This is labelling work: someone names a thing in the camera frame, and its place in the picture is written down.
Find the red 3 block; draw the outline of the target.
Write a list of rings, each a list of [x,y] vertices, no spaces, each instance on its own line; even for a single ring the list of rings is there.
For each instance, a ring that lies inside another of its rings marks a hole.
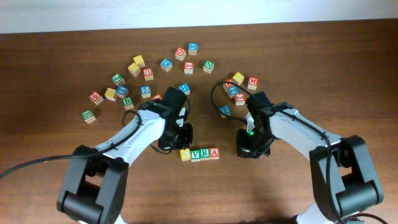
[[[244,93],[238,93],[234,96],[234,100],[236,106],[241,106],[245,104],[246,96]]]

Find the green N block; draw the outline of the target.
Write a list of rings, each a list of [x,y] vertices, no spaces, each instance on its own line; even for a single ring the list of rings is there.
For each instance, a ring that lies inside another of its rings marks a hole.
[[[214,63],[212,61],[206,60],[203,65],[203,71],[206,73],[211,73],[214,69]]]

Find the yellow block lower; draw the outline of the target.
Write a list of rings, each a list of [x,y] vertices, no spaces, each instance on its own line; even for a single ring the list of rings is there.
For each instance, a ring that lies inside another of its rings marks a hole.
[[[136,63],[132,63],[128,66],[128,71],[131,75],[133,75],[134,77],[138,76],[141,72],[140,67],[136,64]]]

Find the yellow C block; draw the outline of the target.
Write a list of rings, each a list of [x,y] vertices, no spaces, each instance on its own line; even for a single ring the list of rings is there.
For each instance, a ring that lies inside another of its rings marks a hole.
[[[189,161],[191,159],[190,149],[181,149],[180,150],[180,158],[182,161]]]

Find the red M block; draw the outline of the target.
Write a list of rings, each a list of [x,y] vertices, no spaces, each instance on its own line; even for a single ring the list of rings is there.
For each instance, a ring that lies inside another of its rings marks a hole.
[[[256,90],[259,84],[259,79],[256,77],[249,77],[248,79],[248,89]]]

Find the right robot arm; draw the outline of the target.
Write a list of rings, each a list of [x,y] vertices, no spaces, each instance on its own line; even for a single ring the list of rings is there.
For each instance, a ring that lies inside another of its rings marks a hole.
[[[315,201],[291,223],[350,223],[384,200],[363,138],[328,132],[292,105],[271,103],[264,92],[251,95],[246,106],[246,129],[236,137],[239,157],[269,156],[272,143],[281,139],[310,161]]]

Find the yellow block near E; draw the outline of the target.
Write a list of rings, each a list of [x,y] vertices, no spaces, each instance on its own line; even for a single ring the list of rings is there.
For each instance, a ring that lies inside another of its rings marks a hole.
[[[242,84],[243,81],[244,81],[244,75],[242,75],[241,73],[236,72],[236,73],[233,75],[233,82],[234,82],[235,84],[240,85],[240,84]]]

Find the red K block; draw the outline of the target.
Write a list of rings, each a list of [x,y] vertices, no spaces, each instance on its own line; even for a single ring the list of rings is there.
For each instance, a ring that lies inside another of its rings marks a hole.
[[[160,94],[154,95],[154,96],[152,97],[152,100],[162,100],[162,99],[163,99],[163,97],[162,97],[162,95],[160,95]]]

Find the red A block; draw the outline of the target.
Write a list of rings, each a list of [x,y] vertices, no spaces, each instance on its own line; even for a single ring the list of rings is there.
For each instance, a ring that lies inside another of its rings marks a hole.
[[[209,148],[210,151],[210,159],[219,159],[220,158],[220,149],[217,147]]]

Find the blue P block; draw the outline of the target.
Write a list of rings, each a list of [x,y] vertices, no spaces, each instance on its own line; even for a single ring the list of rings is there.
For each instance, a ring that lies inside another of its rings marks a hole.
[[[225,117],[231,115],[231,109],[228,105],[221,106],[219,108],[219,111],[220,111],[220,115],[222,118],[225,118]]]

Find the green b block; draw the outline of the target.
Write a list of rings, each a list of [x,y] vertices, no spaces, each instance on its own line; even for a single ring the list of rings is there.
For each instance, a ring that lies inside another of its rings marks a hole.
[[[123,106],[126,110],[131,110],[134,108],[134,103],[131,97],[125,97],[122,99]]]
[[[86,110],[86,111],[82,112],[81,116],[82,116],[83,120],[88,124],[90,124],[96,120],[96,117],[94,116],[94,114],[91,110]]]

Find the green R block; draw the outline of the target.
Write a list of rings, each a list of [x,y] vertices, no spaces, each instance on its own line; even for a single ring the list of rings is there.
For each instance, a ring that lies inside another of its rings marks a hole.
[[[210,149],[209,148],[200,149],[200,159],[202,161],[210,160]]]

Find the red 6 block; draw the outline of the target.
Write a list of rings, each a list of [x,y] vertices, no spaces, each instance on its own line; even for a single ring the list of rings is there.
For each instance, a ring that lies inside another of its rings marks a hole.
[[[89,99],[95,104],[99,105],[103,101],[103,97],[97,92],[94,91],[89,95]]]

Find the yellow block upper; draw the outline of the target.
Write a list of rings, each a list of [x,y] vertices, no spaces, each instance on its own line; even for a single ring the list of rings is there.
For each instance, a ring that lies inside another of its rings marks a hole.
[[[140,68],[145,67],[145,61],[142,55],[137,55],[133,57],[134,63],[139,66]]]

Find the green V block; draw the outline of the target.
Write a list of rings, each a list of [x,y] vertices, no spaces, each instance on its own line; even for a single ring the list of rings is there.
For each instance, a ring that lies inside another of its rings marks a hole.
[[[192,162],[201,161],[200,150],[192,150],[192,151],[190,151],[190,154],[191,154],[191,161]]]

